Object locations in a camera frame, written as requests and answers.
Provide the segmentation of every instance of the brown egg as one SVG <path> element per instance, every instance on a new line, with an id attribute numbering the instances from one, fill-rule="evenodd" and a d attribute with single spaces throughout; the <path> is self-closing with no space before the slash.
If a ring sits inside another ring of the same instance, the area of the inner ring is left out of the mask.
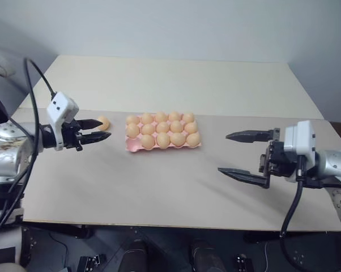
<path id="1" fill-rule="evenodd" d="M 171 140 L 169 139 L 169 135 L 165 132 L 161 132 L 157 135 L 157 144 L 161 149 L 166 149 Z"/>
<path id="2" fill-rule="evenodd" d="M 142 115 L 142 123 L 144 125 L 153 123 L 153 121 L 154 121 L 153 116 L 150 113 L 146 112 Z"/>
<path id="3" fill-rule="evenodd" d="M 151 135 L 155 132 L 155 127 L 152 124 L 147 124 L 142 127 L 142 134 Z"/>
<path id="4" fill-rule="evenodd" d="M 184 126 L 184 130 L 189 133 L 196 133 L 198 131 L 198 126 L 196 122 L 188 123 L 187 125 Z"/>
<path id="5" fill-rule="evenodd" d="M 126 118 L 126 124 L 130 124 L 130 123 L 135 123 L 136 125 L 139 124 L 140 122 L 140 118 L 138 116 L 135 116 L 135 115 L 129 115 L 127 118 Z"/>
<path id="6" fill-rule="evenodd" d="M 99 130 L 104 131 L 110 127 L 110 122 L 105 116 L 99 116 L 97 120 L 103 123 L 97 127 Z"/>
<path id="7" fill-rule="evenodd" d="M 140 139 L 140 142 L 142 143 L 142 146 L 148 150 L 152 149 L 155 145 L 154 137 L 151 135 L 143 135 L 142 139 Z"/>
<path id="8" fill-rule="evenodd" d="M 194 115 L 192 112 L 186 112 L 183 114 L 182 120 L 185 121 L 187 124 L 192 123 L 194 121 Z"/>
<path id="9" fill-rule="evenodd" d="M 170 141 L 177 147 L 180 147 L 182 145 L 184 145 L 184 143 L 186 142 L 186 137 L 182 134 L 182 133 L 173 133 L 170 136 Z"/>
<path id="10" fill-rule="evenodd" d="M 169 131 L 169 125 L 167 122 L 161 122 L 157 125 L 157 132 L 161 133 L 161 132 L 168 132 Z"/>
<path id="11" fill-rule="evenodd" d="M 198 132 L 189 134 L 187 136 L 187 144 L 189 144 L 190 147 L 195 147 L 201 142 L 201 136 Z"/>
<path id="12" fill-rule="evenodd" d="M 183 131 L 183 125 L 179 121 L 173 121 L 170 124 L 170 130 L 171 132 L 182 132 Z"/>
<path id="13" fill-rule="evenodd" d="M 154 119 L 157 123 L 166 122 L 168 116 L 164 112 L 157 112 Z"/>
<path id="14" fill-rule="evenodd" d="M 134 139 L 139 135 L 139 133 L 140 133 L 140 129 L 136 124 L 134 124 L 134 123 L 128 124 L 128 126 L 126 128 L 126 135 L 129 138 Z"/>
<path id="15" fill-rule="evenodd" d="M 171 112 L 168 115 L 168 120 L 170 122 L 172 122 L 172 121 L 180 121 L 181 120 L 181 115 L 178 112 Z"/>

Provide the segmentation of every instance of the dark floor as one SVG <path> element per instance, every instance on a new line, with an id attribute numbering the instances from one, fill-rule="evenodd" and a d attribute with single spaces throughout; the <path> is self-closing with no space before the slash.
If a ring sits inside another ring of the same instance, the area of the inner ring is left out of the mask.
<path id="1" fill-rule="evenodd" d="M 58 272 L 63 267 L 65 247 L 53 241 L 47 231 L 32 230 L 37 241 L 32 260 L 27 270 Z M 53 233 L 53 237 L 67 244 L 69 255 L 67 266 L 76 271 L 80 256 L 94 256 L 105 253 L 108 262 L 94 270 L 117 271 L 122 255 L 134 239 L 142 239 L 148 245 L 150 272 L 179 271 L 191 272 L 188 261 L 188 246 L 195 238 L 211 243 L 218 251 L 228 271 L 233 267 L 235 255 L 243 253 L 253 261 L 254 271 L 265 271 L 265 242 L 249 244 L 244 242 L 243 231 L 210 229 L 154 228 L 154 227 L 97 227 L 89 239 L 79 240 L 70 236 Z M 288 239 L 287 247 L 295 259 L 314 271 L 335 271 L 341 267 L 341 233 L 318 233 Z M 296 271 L 282 256 L 278 241 L 267 244 L 268 270 Z"/>

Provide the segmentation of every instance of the egg tray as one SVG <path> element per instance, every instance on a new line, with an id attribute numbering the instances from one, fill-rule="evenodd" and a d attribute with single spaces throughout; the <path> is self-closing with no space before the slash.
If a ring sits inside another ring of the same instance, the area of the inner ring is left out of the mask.
<path id="1" fill-rule="evenodd" d="M 137 152 L 137 151 L 139 151 L 139 150 L 147 150 L 147 151 L 150 151 L 150 150 L 153 150 L 153 149 L 155 149 L 155 148 L 160 148 L 159 147 L 159 145 L 157 144 L 157 135 L 159 134 L 157 131 L 155 131 L 153 134 L 151 134 L 152 136 L 153 136 L 153 138 L 154 138 L 154 141 L 155 141 L 155 145 L 151 148 L 151 149 L 146 149 L 146 148 L 144 148 L 143 146 L 142 146 L 142 144 L 141 144 L 141 142 L 140 142 L 140 139 L 142 139 L 142 136 L 143 136 L 143 134 L 142 134 L 142 126 L 143 126 L 143 124 L 142 124 L 142 122 L 141 122 L 141 120 L 142 120 L 142 116 L 141 115 L 138 115 L 137 117 L 139 117 L 139 119 L 140 119 L 140 123 L 139 124 L 137 124 L 137 126 L 139 127 L 139 130 L 140 130 L 140 133 L 139 133 L 139 135 L 136 137 L 136 138 L 134 138 L 134 139 L 132 139 L 132 138 L 129 138 L 128 136 L 126 136 L 125 137 L 125 142 L 126 142 L 126 150 L 128 150 L 128 151 L 130 151 L 130 152 Z M 171 121 L 169 121 L 169 120 L 167 120 L 167 124 L 170 126 L 171 125 Z M 185 126 L 185 124 L 186 124 L 186 122 L 185 121 L 183 121 L 182 119 L 180 120 L 180 123 L 182 124 L 182 126 L 184 127 Z M 157 126 L 157 122 L 153 122 L 153 123 L 151 123 L 155 128 L 156 128 L 156 126 Z M 173 134 L 173 132 L 171 132 L 171 131 L 168 131 L 167 132 L 167 134 L 169 135 L 169 137 Z M 188 133 L 185 131 L 185 130 L 183 130 L 182 132 L 181 132 L 181 134 L 183 134 L 185 137 L 187 137 L 188 136 Z M 196 145 L 196 146 L 190 146 L 189 144 L 187 144 L 187 142 L 185 142 L 182 146 L 175 146 L 172 142 L 169 144 L 169 146 L 168 146 L 168 148 L 170 148 L 170 147 L 174 147 L 174 148 L 182 148 L 182 147 L 188 147 L 188 148 L 196 148 L 196 147 L 198 147 L 198 146 L 201 146 L 201 143 L 199 143 L 198 145 Z"/>

